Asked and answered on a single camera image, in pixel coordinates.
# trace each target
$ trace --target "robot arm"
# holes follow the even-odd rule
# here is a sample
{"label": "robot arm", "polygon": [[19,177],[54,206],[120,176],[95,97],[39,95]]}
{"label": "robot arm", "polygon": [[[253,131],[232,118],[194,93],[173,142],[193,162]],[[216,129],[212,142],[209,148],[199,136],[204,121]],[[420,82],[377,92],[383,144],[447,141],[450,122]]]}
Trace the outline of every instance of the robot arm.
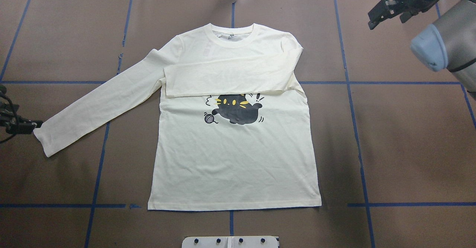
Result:
{"label": "robot arm", "polygon": [[410,46],[433,71],[447,68],[476,100],[476,0],[461,0]]}
{"label": "robot arm", "polygon": [[[369,12],[369,28],[400,16],[405,23],[438,0],[381,0]],[[447,68],[476,100],[476,0],[461,0],[412,40],[411,50],[433,71]]]}
{"label": "robot arm", "polygon": [[438,0],[381,0],[369,12],[369,28],[374,29],[380,22],[398,16],[405,23],[419,12],[427,12]]}

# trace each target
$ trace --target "blue tape line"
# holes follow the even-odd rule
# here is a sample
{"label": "blue tape line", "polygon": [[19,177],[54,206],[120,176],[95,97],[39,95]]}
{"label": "blue tape line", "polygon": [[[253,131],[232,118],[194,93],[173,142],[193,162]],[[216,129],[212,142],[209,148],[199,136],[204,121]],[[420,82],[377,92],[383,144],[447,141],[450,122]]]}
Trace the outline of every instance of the blue tape line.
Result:
{"label": "blue tape line", "polygon": [[92,228],[92,221],[94,219],[94,207],[91,208],[90,219],[88,222],[88,232],[86,233],[86,240],[84,242],[84,248],[88,248],[89,246],[89,239],[91,236],[91,228]]}
{"label": "blue tape line", "polygon": [[1,84],[12,85],[91,85],[91,84],[103,84],[106,81],[0,81]]}
{"label": "blue tape line", "polygon": [[124,53],[119,54],[118,71],[117,71],[116,75],[118,75],[120,73],[120,67],[122,65],[122,56],[123,55],[124,55]]}
{"label": "blue tape line", "polygon": [[340,51],[342,53],[342,61],[344,62],[344,69],[347,70],[347,60],[345,59],[344,42],[342,40],[342,29],[340,28],[340,18],[339,18],[339,10],[337,7],[337,0],[334,0],[334,8],[335,8],[335,18],[337,19],[337,30],[339,32]]}
{"label": "blue tape line", "polygon": [[27,1],[27,4],[25,5],[25,9],[23,10],[22,18],[20,19],[20,23],[18,24],[17,31],[15,32],[15,36],[13,37],[12,45],[10,46],[10,50],[8,51],[7,58],[5,59],[5,63],[3,64],[3,68],[1,70],[0,81],[3,79],[3,75],[5,75],[5,71],[7,70],[8,61],[10,61],[10,55],[12,55],[13,47],[15,46],[15,42],[17,41],[18,33],[20,33],[20,28],[22,28],[23,20],[25,19],[25,16],[27,14],[28,6],[30,2],[31,0]]}
{"label": "blue tape line", "polygon": [[142,206],[131,203],[131,205],[129,205],[129,209],[132,209],[132,208],[142,208]]}
{"label": "blue tape line", "polygon": [[[56,203],[27,203],[15,204],[5,203],[0,204],[0,208],[91,208],[92,204],[56,204]],[[97,204],[95,208],[125,208],[125,204]]]}
{"label": "blue tape line", "polygon": [[233,228],[234,226],[233,222],[233,211],[230,211],[230,236],[235,236],[235,229]]}
{"label": "blue tape line", "polygon": [[126,26],[124,26],[124,39],[122,39],[122,47],[126,46],[127,28],[129,27],[129,17],[131,16],[131,9],[132,0],[129,0],[129,10],[127,11]]}
{"label": "blue tape line", "polygon": [[99,190],[99,182],[101,180],[102,165],[104,163],[104,155],[106,153],[106,142],[107,142],[107,137],[109,135],[109,125],[110,125],[110,122],[107,122],[106,132],[104,133],[104,140],[102,142],[101,158],[100,158],[100,161],[99,161],[99,167],[97,169],[96,185],[94,187],[94,196],[92,198],[92,204],[93,205],[96,204],[96,200],[97,200],[97,192]]}
{"label": "blue tape line", "polygon": [[473,125],[476,128],[475,114],[473,113],[473,108],[471,107],[471,103],[469,103],[469,98],[468,98],[468,94],[466,93],[466,88],[464,88],[464,86],[461,85],[461,90],[463,91],[464,100],[466,100],[466,105],[468,106],[469,114],[471,115],[471,119],[473,120]]}
{"label": "blue tape line", "polygon": [[337,29],[339,31],[339,40],[340,40],[340,49],[342,50],[342,61],[344,62],[344,69],[345,69],[345,81],[347,83],[347,96],[349,97],[349,104],[350,104],[350,113],[352,115],[352,124],[354,126],[354,136],[357,142],[358,148],[358,160],[360,163],[360,177],[362,179],[362,188],[364,190],[364,200],[366,204],[366,213],[367,213],[367,224],[369,225],[369,234],[370,234],[370,244],[372,248],[375,248],[375,240],[374,240],[374,230],[372,227],[372,218],[370,216],[370,207],[368,206],[369,203],[369,196],[367,195],[367,185],[365,181],[365,174],[364,174],[364,163],[362,162],[362,151],[360,148],[360,141],[358,137],[357,131],[357,122],[356,122],[356,115],[354,111],[354,102],[352,100],[352,92],[350,90],[350,80],[349,80],[349,73],[347,70],[347,62],[345,61],[345,52],[344,52],[344,41],[342,39],[342,30],[340,27],[340,18],[339,18],[339,11],[337,0],[334,0],[334,7],[335,7],[335,17],[337,19]]}
{"label": "blue tape line", "polygon": [[233,2],[231,4],[231,27],[232,28],[235,27],[235,3],[236,2]]}
{"label": "blue tape line", "polygon": [[95,208],[125,208],[126,204],[96,204]]}
{"label": "blue tape line", "polygon": [[0,204],[0,208],[90,208],[91,204]]}
{"label": "blue tape line", "polygon": [[437,9],[438,18],[440,18],[440,17],[441,17],[441,14],[440,14],[440,6],[438,5],[438,3],[435,4],[435,8]]}
{"label": "blue tape line", "polygon": [[[350,203],[347,207],[365,207],[364,203]],[[476,202],[389,202],[369,203],[369,207],[430,207],[430,206],[476,206]]]}
{"label": "blue tape line", "polygon": [[347,82],[333,82],[333,81],[317,81],[317,82],[312,82],[312,81],[302,81],[299,82],[301,85],[345,85]]}
{"label": "blue tape line", "polygon": [[366,204],[364,203],[348,203],[347,207],[365,207]]}
{"label": "blue tape line", "polygon": [[359,82],[352,81],[352,85],[459,85],[460,82]]}
{"label": "blue tape line", "polygon": [[96,200],[97,200],[97,192],[99,191],[99,183],[100,183],[100,180],[101,180],[102,165],[104,163],[104,155],[106,153],[106,142],[107,142],[107,137],[109,135],[109,125],[110,125],[110,122],[107,122],[106,132],[104,133],[104,140],[102,142],[101,158],[99,160],[99,167],[97,168],[97,177],[96,177],[96,184],[94,186],[94,195],[93,195],[93,198],[92,198],[90,220],[89,220],[89,223],[88,223],[88,231],[86,232],[86,240],[84,242],[84,247],[85,248],[88,247],[89,239],[90,239],[90,236],[91,236],[92,221],[94,219],[94,209],[95,209]]}

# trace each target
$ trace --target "black device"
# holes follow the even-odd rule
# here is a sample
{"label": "black device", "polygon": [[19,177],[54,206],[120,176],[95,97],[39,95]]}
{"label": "black device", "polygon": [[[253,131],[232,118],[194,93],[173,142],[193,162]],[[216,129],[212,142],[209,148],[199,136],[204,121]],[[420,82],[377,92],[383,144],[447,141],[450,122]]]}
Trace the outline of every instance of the black device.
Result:
{"label": "black device", "polygon": [[43,124],[43,121],[29,120],[19,116],[17,114],[19,105],[13,104],[12,100],[5,95],[6,93],[7,88],[0,85],[0,98],[5,99],[8,102],[8,104],[0,102],[0,126],[6,128],[5,131],[7,134],[11,134],[8,138],[0,141],[0,144],[7,142],[17,134],[31,134],[35,128],[40,128]]}

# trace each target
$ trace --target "shirt hem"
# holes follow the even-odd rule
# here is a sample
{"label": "shirt hem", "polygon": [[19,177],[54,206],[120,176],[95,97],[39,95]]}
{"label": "shirt hem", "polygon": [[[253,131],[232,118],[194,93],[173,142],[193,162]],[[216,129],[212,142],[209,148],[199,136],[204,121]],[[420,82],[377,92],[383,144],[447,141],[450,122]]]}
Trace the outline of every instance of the shirt hem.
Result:
{"label": "shirt hem", "polygon": [[293,207],[319,207],[322,205],[321,198],[302,201],[267,201],[255,203],[214,203],[214,204],[173,204],[161,202],[148,202],[148,210],[167,211],[230,211],[230,210],[253,210],[253,209],[278,209]]}

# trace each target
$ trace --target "brown table surface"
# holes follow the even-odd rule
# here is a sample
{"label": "brown table surface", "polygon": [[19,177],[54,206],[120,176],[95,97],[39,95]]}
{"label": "brown table surface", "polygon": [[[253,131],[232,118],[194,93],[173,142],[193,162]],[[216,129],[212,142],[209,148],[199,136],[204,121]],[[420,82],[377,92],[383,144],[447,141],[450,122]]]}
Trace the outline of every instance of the brown table surface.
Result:
{"label": "brown table surface", "polygon": [[476,246],[476,107],[410,40],[459,0],[367,27],[379,0],[0,0],[0,83],[47,120],[173,36],[259,23],[304,47],[323,205],[148,211],[157,92],[51,158],[0,145],[0,247],[172,247],[186,236],[273,235],[282,248]]}

